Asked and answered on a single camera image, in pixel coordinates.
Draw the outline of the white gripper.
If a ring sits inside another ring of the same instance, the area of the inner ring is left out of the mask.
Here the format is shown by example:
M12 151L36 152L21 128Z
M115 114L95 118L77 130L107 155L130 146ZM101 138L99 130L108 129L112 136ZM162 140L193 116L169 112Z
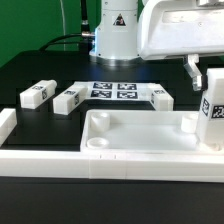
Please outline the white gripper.
M224 0L143 0L137 31L144 60L184 57L194 91L203 87L199 55L224 53Z

